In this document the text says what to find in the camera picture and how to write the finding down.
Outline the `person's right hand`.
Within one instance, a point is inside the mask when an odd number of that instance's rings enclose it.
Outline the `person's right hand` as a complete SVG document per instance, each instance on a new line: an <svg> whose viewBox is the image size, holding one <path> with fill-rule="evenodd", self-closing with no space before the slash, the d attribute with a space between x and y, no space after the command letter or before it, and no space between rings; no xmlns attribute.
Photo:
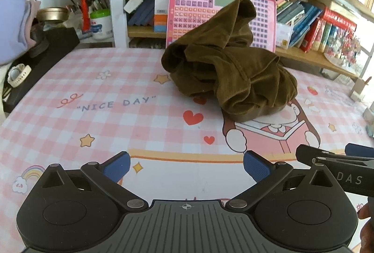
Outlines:
<svg viewBox="0 0 374 253"><path fill-rule="evenodd" d="M373 253L373 226L371 225L370 207L365 204L358 211L359 219L369 219L360 232L361 248L360 253Z"/></svg>

